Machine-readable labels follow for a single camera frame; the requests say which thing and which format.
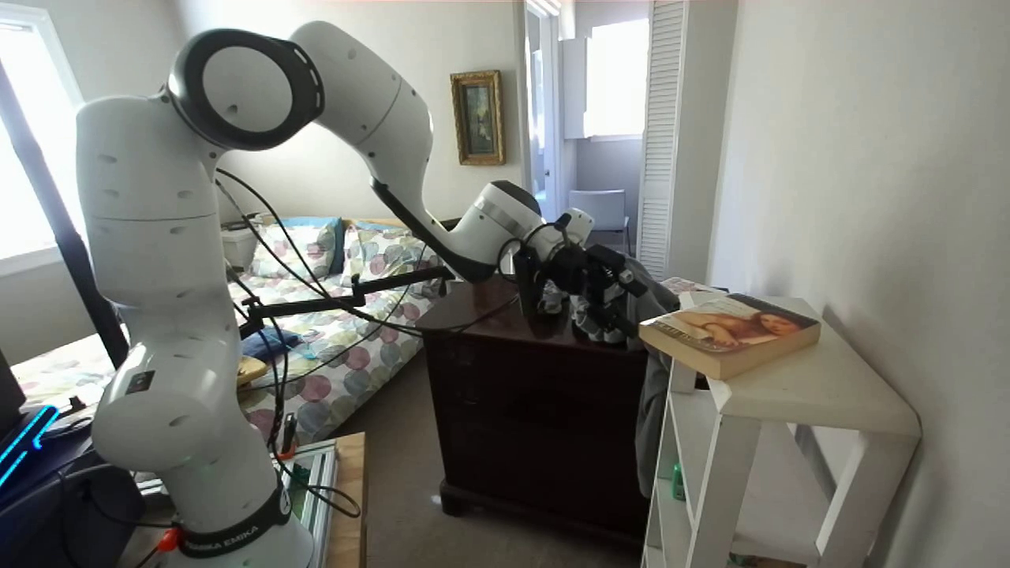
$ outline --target framed picture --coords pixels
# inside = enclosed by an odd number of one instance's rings
[[[506,163],[501,73],[454,73],[453,107],[460,163]]]

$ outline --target stack of books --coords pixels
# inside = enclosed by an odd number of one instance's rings
[[[759,296],[681,287],[679,301],[681,310],[641,322],[641,337],[709,377],[743,374],[820,337],[819,320]]]

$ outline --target wooden floor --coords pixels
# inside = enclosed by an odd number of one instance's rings
[[[441,515],[438,436],[418,356],[341,431],[370,436],[370,568],[634,568],[638,551],[495,512]]]

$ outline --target white robotic arm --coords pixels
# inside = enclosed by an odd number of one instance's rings
[[[313,557],[305,530],[284,515],[263,436],[236,406],[241,335],[211,184],[224,151],[280,146],[313,119],[365,156],[381,202],[460,278],[492,275],[501,246],[522,239],[559,287],[580,287],[580,248],[511,184],[490,184],[454,229],[426,215],[426,105],[336,24],[302,24],[293,40],[204,32],[179,51],[157,99],[83,107],[95,282],[131,328],[131,356],[91,436],[111,465],[163,478],[183,530],[169,565]]]
[[[469,282],[490,278],[501,242],[542,225],[530,192],[490,184],[460,225],[444,229],[423,204],[433,151],[423,99],[329,21],[298,29],[293,40],[195,33],[178,58],[172,101],[219,149],[271,149],[305,124],[324,125],[365,161],[375,196]],[[530,246],[551,258],[561,242],[561,229],[536,229]]]

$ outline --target wooden dresser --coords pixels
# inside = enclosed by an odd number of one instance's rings
[[[423,320],[441,507],[495,506],[641,546],[634,473],[643,349],[530,324],[509,282],[454,284]]]

